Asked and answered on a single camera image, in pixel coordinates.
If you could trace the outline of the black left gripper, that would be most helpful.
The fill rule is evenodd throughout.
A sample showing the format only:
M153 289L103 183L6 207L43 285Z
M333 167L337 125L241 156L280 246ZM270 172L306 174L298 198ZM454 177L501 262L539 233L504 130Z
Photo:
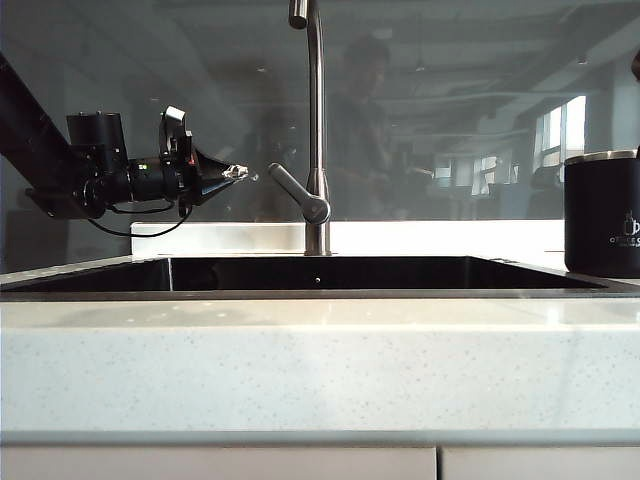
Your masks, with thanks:
M244 165L207 156L194 148L191 131L185 128L173 133L160 128L159 153L161 197L177 201L180 207L194 207L196 200L201 206L233 184L245 180L249 174ZM204 179L197 188L199 172L202 177L214 178Z

